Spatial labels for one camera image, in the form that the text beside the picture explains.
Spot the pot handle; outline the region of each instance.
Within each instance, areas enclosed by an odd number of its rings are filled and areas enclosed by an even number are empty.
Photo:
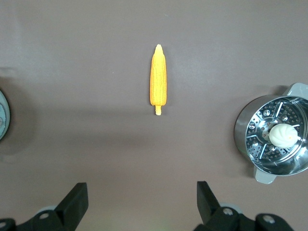
[[[263,172],[256,166],[254,167],[254,176],[256,180],[262,184],[271,184],[276,178],[276,175]]]
[[[283,95],[299,96],[304,99],[308,99],[308,85],[303,83],[292,84]]]

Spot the stainless steel pot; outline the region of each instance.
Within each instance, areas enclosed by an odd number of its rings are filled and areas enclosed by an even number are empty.
[[[292,147],[279,148],[271,142],[270,131],[278,124],[297,131]],[[240,152],[255,165],[255,178],[261,183],[307,169],[308,85],[295,83],[283,96],[266,95],[251,101],[236,121],[234,138]]]

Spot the yellow corn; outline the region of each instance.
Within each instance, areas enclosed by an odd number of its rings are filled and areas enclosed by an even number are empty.
[[[152,58],[150,79],[150,102],[156,115],[162,114],[161,106],[167,102],[167,69],[163,48],[158,44]]]

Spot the corn cob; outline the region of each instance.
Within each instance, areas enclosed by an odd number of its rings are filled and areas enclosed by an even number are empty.
[[[152,58],[150,79],[150,102],[156,115],[162,114],[161,106],[167,102],[167,70],[163,48],[158,44]]]

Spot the screw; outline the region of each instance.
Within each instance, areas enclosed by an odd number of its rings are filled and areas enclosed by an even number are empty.
[[[269,110],[264,110],[263,115],[269,116],[270,115],[270,111]]]
[[[249,124],[249,128],[250,129],[254,129],[256,126],[255,126],[255,123],[253,123],[253,122],[251,122],[250,124]]]
[[[223,211],[224,214],[226,214],[228,216],[232,216],[233,215],[232,210],[229,209],[229,208],[224,208],[222,211]]]
[[[263,219],[264,219],[267,223],[270,223],[270,224],[274,224],[274,223],[275,223],[274,218],[272,218],[270,215],[264,215],[264,216],[263,216]]]

